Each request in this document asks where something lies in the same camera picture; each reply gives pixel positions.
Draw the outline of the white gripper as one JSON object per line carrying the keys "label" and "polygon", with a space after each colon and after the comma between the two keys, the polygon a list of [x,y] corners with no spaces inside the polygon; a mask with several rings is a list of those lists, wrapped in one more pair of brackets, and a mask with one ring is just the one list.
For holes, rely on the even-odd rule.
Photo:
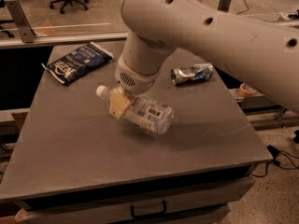
{"label": "white gripper", "polygon": [[141,94],[148,91],[155,83],[157,76],[158,74],[140,75],[131,69],[123,58],[119,58],[115,78],[120,87],[111,91],[109,114],[115,119],[120,119],[134,98],[132,94]]}

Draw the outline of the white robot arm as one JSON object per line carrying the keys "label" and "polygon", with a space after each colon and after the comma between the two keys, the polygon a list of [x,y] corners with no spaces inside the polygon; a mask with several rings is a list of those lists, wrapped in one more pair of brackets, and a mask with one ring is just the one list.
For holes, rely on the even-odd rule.
{"label": "white robot arm", "polygon": [[120,0],[129,28],[115,78],[148,91],[165,59],[185,49],[224,73],[299,112],[299,31],[230,15],[200,0]]}

